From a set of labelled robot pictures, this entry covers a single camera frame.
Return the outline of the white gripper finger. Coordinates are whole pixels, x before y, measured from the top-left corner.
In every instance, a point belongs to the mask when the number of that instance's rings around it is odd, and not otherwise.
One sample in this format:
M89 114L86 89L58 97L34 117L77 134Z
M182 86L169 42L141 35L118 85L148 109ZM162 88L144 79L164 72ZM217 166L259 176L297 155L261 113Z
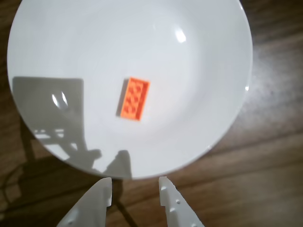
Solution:
M159 192L168 227L204 227L175 185L165 176L159 178Z
M59 227L104 227L107 208L112 203L112 179L96 182L67 212Z

